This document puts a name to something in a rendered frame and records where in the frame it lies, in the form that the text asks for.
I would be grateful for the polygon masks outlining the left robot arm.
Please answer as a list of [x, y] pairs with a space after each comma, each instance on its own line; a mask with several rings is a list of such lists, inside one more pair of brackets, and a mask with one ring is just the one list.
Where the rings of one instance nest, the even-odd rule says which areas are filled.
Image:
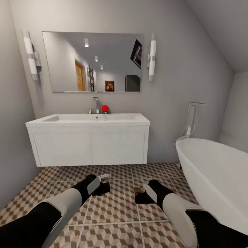
[[0, 227], [0, 248], [49, 248], [92, 195], [110, 192], [110, 174], [86, 179], [36, 204], [23, 217]]

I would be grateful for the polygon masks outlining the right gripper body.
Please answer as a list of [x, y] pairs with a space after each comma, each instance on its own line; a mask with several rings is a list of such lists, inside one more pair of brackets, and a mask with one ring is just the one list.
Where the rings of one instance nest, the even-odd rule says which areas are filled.
[[138, 193], [138, 203], [139, 204], [155, 204], [154, 201], [150, 201], [146, 198], [145, 192]]

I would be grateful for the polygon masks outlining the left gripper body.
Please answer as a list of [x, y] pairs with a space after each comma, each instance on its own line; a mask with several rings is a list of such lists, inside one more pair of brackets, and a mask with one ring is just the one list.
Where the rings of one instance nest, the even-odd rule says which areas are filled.
[[98, 193], [92, 193], [92, 196], [97, 196], [97, 195], [101, 195], [101, 194], [108, 193], [108, 192], [110, 192], [109, 182], [102, 183], [102, 189]]

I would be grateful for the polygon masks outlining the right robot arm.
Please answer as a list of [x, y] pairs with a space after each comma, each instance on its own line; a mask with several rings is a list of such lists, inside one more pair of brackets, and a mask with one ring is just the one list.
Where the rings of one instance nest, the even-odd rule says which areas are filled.
[[248, 236], [225, 225], [203, 207], [175, 194], [158, 180], [143, 184], [135, 203], [157, 204], [187, 248], [248, 248]]

